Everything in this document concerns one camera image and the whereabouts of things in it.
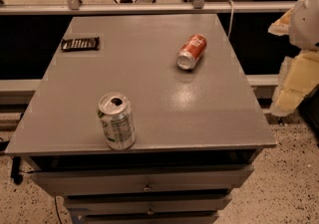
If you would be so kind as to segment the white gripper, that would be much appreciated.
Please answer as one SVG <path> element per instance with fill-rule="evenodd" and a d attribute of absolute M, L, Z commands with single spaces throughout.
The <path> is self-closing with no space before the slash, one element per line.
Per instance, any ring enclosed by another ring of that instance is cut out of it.
<path fill-rule="evenodd" d="M 319 0 L 298 0 L 293 9 L 269 26 L 268 32 L 289 34 L 292 45 L 305 49 L 294 58 L 284 58 L 272 96 L 270 112 L 288 116 L 319 85 Z"/>

